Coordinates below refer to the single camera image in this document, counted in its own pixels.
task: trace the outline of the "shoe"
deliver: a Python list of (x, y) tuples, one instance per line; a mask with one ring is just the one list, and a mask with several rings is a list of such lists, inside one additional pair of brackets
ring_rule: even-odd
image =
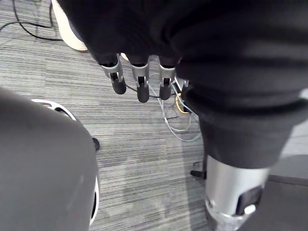
[(63, 41), (71, 48), (78, 51), (87, 51), (87, 47), (76, 32), (72, 23), (68, 20), (57, 0), (51, 0), (52, 8), (58, 23), (60, 35)]

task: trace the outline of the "black cable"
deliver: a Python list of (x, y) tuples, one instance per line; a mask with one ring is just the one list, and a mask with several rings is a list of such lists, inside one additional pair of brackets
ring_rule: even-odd
[(169, 120), (169, 119), (175, 119), (175, 118), (179, 118), (179, 115), (178, 115), (178, 116), (174, 116), (174, 117), (169, 117), (169, 118), (167, 118), (167, 120)]
[(12, 0), (12, 3), (13, 3), (13, 10), (14, 10), (14, 14), (15, 14), (15, 17), (16, 17), (16, 20), (17, 22), (19, 23), (19, 25), (21, 26), (21, 28), (27, 32), (29, 35), (33, 36), (33, 37), (36, 37), (38, 39), (43, 39), (43, 40), (49, 40), (49, 41), (63, 41), (61, 38), (45, 38), (45, 37), (41, 37), (41, 36), (37, 36), (37, 35), (34, 35), (32, 34), (30, 31), (28, 31), (24, 26), (23, 24), (29, 24), (29, 25), (33, 25), (33, 26), (39, 26), (39, 27), (43, 27), (43, 28), (52, 28), (53, 27), (53, 22), (52, 22), (52, 13), (51, 13), (51, 10), (52, 10), (52, 3), (49, 5), (49, 20), (51, 22), (51, 25), (50, 26), (44, 26), (44, 25), (40, 25), (40, 24), (31, 24), (31, 23), (25, 23), (23, 21), (20, 21), (19, 20), (19, 17), (18, 17), (18, 14), (17, 14), (17, 10), (16, 10), (16, 5), (15, 5), (15, 0)]
[(16, 24), (16, 23), (19, 23), (19, 24), (20, 24), (20, 23), (23, 23), (23, 24), (28, 24), (28, 25), (33, 25), (33, 26), (39, 26), (39, 27), (46, 28), (46, 27), (43, 26), (43, 25), (36, 24), (36, 23), (32, 23), (32, 22), (16, 21), (16, 22), (10, 22), (10, 23), (4, 24), (3, 26), (0, 27), (0, 31), (2, 31), (2, 29), (5, 28), (5, 27), (8, 26), (8, 25)]

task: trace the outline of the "white cable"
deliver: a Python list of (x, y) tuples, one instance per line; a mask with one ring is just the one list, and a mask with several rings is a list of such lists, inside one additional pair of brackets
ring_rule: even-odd
[[(150, 90), (152, 91), (152, 93), (153, 93), (155, 96), (157, 96), (156, 92), (153, 90), (153, 88), (151, 87), (150, 84), (149, 84), (149, 88), (150, 88)], [(165, 114), (165, 110), (164, 110), (164, 103), (163, 103), (163, 101), (161, 102), (159, 98), (157, 98), (157, 101), (158, 101), (158, 103), (159, 103), (159, 105), (160, 105), (160, 107), (161, 107), (161, 109), (162, 109), (162, 113), (163, 113), (163, 117), (164, 117), (165, 124), (167, 125), (167, 127), (169, 128), (169, 130), (171, 131), (171, 133), (172, 133), (173, 135), (175, 135), (179, 140), (184, 141), (184, 142), (192, 142), (192, 141), (195, 141), (196, 139), (198, 139), (198, 138), (201, 136), (201, 133), (199, 133), (196, 137), (194, 137), (194, 138), (192, 138), (192, 139), (190, 139), (190, 140), (184, 140), (184, 139), (182, 139), (181, 137), (179, 137), (174, 131), (186, 131), (186, 130), (190, 127), (190, 125), (191, 125), (191, 118), (189, 119), (189, 124), (188, 124), (188, 126), (187, 126), (186, 129), (180, 130), (180, 129), (173, 128), (173, 127), (171, 127), (171, 126), (169, 125), (168, 120), (167, 120), (167, 118), (166, 118), (166, 114)]]
[[(164, 101), (162, 101), (161, 103), (162, 103), (162, 106), (163, 106), (163, 110), (165, 112)], [(177, 128), (174, 128), (174, 127), (171, 127), (171, 126), (170, 127), (174, 131), (187, 131), (190, 128), (191, 124), (192, 124), (192, 115), (189, 115), (188, 125), (187, 125), (187, 127), (185, 129), (177, 129)]]

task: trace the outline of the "cable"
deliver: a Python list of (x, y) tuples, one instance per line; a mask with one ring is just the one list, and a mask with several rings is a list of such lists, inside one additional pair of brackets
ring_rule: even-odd
[(183, 111), (183, 110), (180, 108), (180, 106), (179, 106), (179, 100), (178, 100), (177, 97), (176, 97), (176, 104), (177, 104), (178, 110), (179, 110), (181, 113), (183, 113), (183, 114), (189, 114), (189, 112), (185, 112), (185, 111)]
[[(171, 84), (171, 86), (172, 86), (174, 92), (177, 92), (175, 86), (174, 86), (173, 84)], [(177, 99), (180, 101), (180, 103), (181, 103), (184, 107), (186, 107), (188, 110), (190, 110), (191, 112), (193, 112), (192, 109), (190, 109), (188, 106), (186, 106), (186, 105), (184, 104), (183, 100), (182, 100), (178, 95), (177, 95)]]
[[(153, 93), (155, 96), (157, 96), (156, 92), (153, 90), (153, 88), (151, 87), (150, 84), (149, 84), (149, 88), (150, 88), (150, 90), (152, 91), (152, 93)], [(166, 114), (165, 114), (165, 110), (164, 110), (164, 101), (161, 102), (161, 100), (160, 100), (159, 98), (157, 98), (157, 100), (158, 100), (158, 103), (159, 103), (159, 105), (160, 105), (160, 107), (161, 107), (161, 109), (162, 109), (162, 113), (163, 113), (163, 117), (164, 117), (165, 124), (167, 125), (167, 127), (169, 128), (169, 130), (171, 131), (171, 133), (172, 133), (173, 135), (175, 135), (179, 140), (184, 141), (184, 142), (192, 142), (192, 141), (195, 141), (196, 139), (198, 139), (198, 138), (201, 136), (201, 133), (199, 133), (196, 137), (194, 137), (194, 138), (192, 138), (192, 139), (190, 139), (190, 140), (184, 140), (184, 139), (182, 139), (181, 137), (179, 137), (179, 136), (174, 132), (174, 130), (175, 130), (175, 131), (185, 131), (185, 130), (187, 130), (187, 129), (190, 127), (190, 124), (191, 124), (191, 116), (190, 116), (189, 124), (188, 124), (188, 126), (187, 126), (186, 129), (179, 130), (179, 129), (173, 128), (173, 127), (171, 127), (171, 126), (169, 125), (168, 120), (167, 120), (167, 118), (166, 118)]]
[(51, 13), (51, 10), (52, 10), (52, 3), (49, 5), (49, 20), (51, 22), (51, 25), (50, 26), (44, 26), (44, 25), (40, 25), (40, 24), (32, 24), (30, 22), (24, 22), (24, 21), (20, 21), (19, 20), (19, 17), (18, 17), (18, 14), (17, 14), (17, 10), (16, 10), (16, 5), (15, 5), (15, 0), (12, 0), (12, 3), (13, 3), (13, 10), (14, 10), (14, 14), (15, 14), (15, 18), (17, 20), (17, 23), (19, 23), (19, 25), (21, 26), (21, 28), (27, 32), (29, 35), (33, 36), (33, 37), (36, 37), (38, 39), (43, 39), (43, 40), (49, 40), (49, 41), (63, 41), (63, 39), (59, 39), (59, 38), (45, 38), (45, 37), (41, 37), (41, 36), (37, 36), (37, 35), (34, 35), (32, 34), (30, 31), (28, 31), (24, 26), (23, 24), (29, 24), (29, 25), (33, 25), (33, 26), (38, 26), (38, 27), (43, 27), (43, 28), (52, 28), (53, 27), (53, 22), (52, 22), (52, 13)]
[(39, 27), (45, 27), (43, 25), (40, 24), (36, 24), (36, 23), (32, 23), (32, 22), (24, 22), (24, 21), (16, 21), (16, 22), (10, 22), (10, 23), (6, 23), (3, 26), (0, 27), (0, 31), (2, 31), (2, 29), (4, 29), (6, 26), (11, 25), (11, 24), (17, 24), (17, 23), (23, 23), (23, 24), (28, 24), (28, 25), (33, 25), (33, 26), (39, 26)]

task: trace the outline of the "striped carpet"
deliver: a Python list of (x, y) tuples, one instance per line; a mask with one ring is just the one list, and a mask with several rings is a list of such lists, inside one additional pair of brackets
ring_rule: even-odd
[[(21, 20), (48, 25), (49, 1), (18, 0)], [(15, 21), (12, 3), (0, 1), (0, 24)], [(57, 30), (27, 28), (37, 35), (59, 38)], [(122, 60), (126, 83), (135, 88), (128, 62)], [(158, 70), (150, 63), (151, 73)], [(55, 101), (67, 107), (101, 143), (97, 155), (101, 199), (90, 230), (100, 231), (206, 231), (203, 182), (189, 171), (201, 161), (202, 140), (182, 142), (162, 120), (156, 99), (138, 102), (136, 93), (114, 93), (103, 70), (88, 53), (72, 50), (60, 41), (43, 41), (19, 25), (0, 33), (0, 83), (30, 98)], [(156, 92), (159, 80), (150, 80)], [(174, 99), (166, 102), (169, 122), (185, 128)], [(198, 133), (193, 122), (184, 139)]]

